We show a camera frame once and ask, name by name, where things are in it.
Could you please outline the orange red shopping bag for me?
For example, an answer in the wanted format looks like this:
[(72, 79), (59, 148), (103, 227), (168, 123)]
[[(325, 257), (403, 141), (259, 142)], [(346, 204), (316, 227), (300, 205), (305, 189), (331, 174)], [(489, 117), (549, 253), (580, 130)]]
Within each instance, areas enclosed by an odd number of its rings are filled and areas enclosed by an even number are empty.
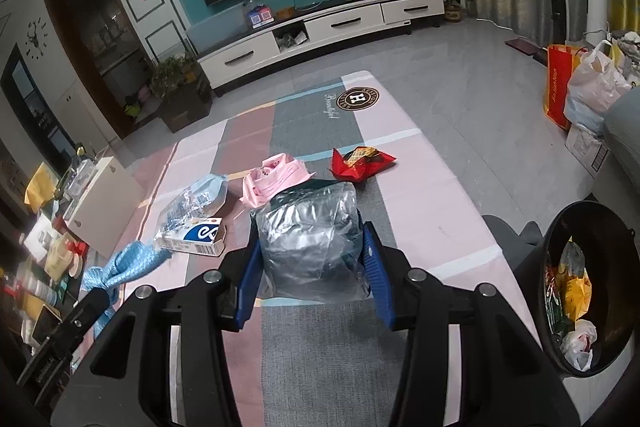
[(564, 44), (548, 46), (544, 115), (563, 130), (570, 129), (570, 121), (564, 115), (568, 83), (580, 59), (587, 51), (586, 46), (564, 46)]

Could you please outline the black wall clock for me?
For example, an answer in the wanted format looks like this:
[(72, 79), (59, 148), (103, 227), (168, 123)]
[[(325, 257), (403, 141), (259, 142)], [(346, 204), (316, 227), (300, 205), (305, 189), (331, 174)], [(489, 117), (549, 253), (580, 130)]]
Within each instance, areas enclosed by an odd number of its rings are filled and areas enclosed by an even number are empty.
[(26, 56), (34, 58), (36, 61), (43, 58), (44, 51), (47, 49), (48, 37), (47, 22), (41, 17), (31, 20), (26, 28)]

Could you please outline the potted plant left of cabinet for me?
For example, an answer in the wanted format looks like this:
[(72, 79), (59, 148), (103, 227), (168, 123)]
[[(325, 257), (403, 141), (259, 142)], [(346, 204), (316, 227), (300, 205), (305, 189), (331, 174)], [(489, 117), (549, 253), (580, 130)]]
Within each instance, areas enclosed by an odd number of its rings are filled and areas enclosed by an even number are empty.
[(200, 63), (190, 54), (160, 61), (153, 72), (151, 91), (160, 99), (160, 118), (172, 133), (205, 118), (213, 104), (212, 88)]

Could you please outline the black trash bin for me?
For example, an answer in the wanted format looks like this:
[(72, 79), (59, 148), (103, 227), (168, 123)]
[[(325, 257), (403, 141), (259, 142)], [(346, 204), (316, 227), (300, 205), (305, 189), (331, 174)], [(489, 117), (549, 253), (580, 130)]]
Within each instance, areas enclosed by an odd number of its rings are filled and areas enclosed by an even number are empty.
[(603, 372), (639, 325), (634, 230), (600, 202), (565, 207), (528, 248), (515, 277), (542, 349), (563, 377)]

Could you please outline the white tv cabinet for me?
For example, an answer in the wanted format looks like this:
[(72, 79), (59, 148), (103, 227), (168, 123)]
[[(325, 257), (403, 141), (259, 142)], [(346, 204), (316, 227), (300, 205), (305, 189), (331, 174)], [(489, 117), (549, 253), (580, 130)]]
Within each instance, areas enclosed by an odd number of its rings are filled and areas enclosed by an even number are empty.
[(444, 14), (444, 0), (345, 0), (252, 30), (204, 53), (198, 64), (210, 87), (217, 90), (293, 57)]

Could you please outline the clear plastic storage box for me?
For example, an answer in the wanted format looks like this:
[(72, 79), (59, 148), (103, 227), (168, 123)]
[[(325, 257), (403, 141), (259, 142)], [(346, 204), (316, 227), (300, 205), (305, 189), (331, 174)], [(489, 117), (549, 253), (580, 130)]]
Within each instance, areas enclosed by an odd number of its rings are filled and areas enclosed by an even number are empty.
[(95, 172), (96, 163), (92, 159), (88, 158), (81, 161), (65, 182), (64, 194), (69, 198), (78, 198), (91, 181)]

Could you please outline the potted plant of cabinet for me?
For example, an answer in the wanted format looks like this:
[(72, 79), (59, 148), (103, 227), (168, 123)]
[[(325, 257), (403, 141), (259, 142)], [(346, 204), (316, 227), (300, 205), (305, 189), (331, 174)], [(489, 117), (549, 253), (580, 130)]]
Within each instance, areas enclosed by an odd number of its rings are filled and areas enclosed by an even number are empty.
[(459, 23), (463, 18), (463, 5), (473, 0), (442, 0), (445, 8), (445, 20), (450, 23)]
[(160, 99), (160, 118), (172, 133), (205, 118), (213, 104), (212, 88), (200, 63), (190, 54), (160, 61), (153, 72), (151, 91)]

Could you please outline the silver grey plastic bag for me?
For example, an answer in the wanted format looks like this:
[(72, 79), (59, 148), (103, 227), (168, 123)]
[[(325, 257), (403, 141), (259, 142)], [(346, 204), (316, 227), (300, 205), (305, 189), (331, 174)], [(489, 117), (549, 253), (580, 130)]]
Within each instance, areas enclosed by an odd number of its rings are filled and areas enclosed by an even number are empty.
[(310, 179), (273, 196), (253, 219), (264, 262), (260, 298), (348, 303), (369, 297), (354, 184)]

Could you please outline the potted plant right of cabinet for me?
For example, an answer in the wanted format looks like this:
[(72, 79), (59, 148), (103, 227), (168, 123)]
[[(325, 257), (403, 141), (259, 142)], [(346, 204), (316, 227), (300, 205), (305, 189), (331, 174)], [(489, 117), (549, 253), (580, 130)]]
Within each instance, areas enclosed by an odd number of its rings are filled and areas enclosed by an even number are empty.
[(459, 23), (463, 18), (463, 5), (473, 0), (442, 0), (445, 8), (445, 20), (450, 23)]

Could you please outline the pink plastic bag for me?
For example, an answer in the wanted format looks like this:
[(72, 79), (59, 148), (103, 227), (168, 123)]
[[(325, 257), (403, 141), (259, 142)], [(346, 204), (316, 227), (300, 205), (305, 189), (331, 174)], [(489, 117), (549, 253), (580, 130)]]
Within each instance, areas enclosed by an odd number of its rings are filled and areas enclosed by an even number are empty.
[(265, 206), (273, 196), (314, 176), (302, 160), (287, 153), (273, 155), (242, 180), (241, 202), (250, 208)]

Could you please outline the clear crumpled plastic bag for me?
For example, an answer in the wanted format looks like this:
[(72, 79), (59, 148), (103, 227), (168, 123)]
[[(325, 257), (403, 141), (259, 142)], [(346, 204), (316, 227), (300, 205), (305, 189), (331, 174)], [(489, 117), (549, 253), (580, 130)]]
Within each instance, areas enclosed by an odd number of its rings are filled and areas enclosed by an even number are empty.
[(177, 230), (191, 219), (216, 215), (228, 195), (226, 176), (209, 173), (180, 192), (161, 212), (156, 234)]

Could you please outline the red snack wrapper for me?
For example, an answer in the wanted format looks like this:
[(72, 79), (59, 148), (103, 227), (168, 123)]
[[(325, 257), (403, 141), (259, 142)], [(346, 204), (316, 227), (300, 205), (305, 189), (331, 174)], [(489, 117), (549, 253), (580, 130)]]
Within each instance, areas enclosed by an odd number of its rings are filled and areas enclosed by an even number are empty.
[(330, 173), (341, 181), (360, 183), (390, 167), (396, 161), (392, 155), (372, 146), (357, 146), (345, 154), (333, 150)]

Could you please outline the blue quilted foil wrapper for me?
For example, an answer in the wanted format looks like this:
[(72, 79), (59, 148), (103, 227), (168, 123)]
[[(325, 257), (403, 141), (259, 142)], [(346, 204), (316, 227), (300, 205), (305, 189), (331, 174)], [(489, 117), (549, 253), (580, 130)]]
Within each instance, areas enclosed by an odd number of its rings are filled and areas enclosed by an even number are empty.
[(134, 241), (114, 254), (104, 267), (85, 269), (80, 289), (88, 293), (94, 288), (106, 291), (110, 304), (93, 325), (93, 338), (102, 333), (106, 324), (115, 314), (115, 303), (118, 300), (119, 287), (145, 277), (157, 269), (172, 256), (168, 249), (155, 248), (152, 244)]

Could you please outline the white paper carton box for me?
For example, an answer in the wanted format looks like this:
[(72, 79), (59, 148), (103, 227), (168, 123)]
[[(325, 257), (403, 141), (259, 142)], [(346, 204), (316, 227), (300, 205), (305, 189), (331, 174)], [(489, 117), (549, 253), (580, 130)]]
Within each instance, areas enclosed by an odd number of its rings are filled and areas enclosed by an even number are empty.
[(227, 229), (221, 218), (190, 218), (167, 225), (156, 233), (154, 246), (173, 253), (220, 257), (226, 248)]

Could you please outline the white plastic bag pile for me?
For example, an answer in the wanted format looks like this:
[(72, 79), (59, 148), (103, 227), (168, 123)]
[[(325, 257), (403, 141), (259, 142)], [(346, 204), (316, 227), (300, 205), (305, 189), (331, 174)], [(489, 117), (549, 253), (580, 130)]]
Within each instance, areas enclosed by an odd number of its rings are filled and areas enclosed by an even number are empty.
[(567, 85), (564, 116), (571, 124), (601, 135), (606, 112), (639, 86), (639, 67), (630, 62), (628, 75), (617, 67), (624, 54), (616, 43), (600, 41), (579, 59)]

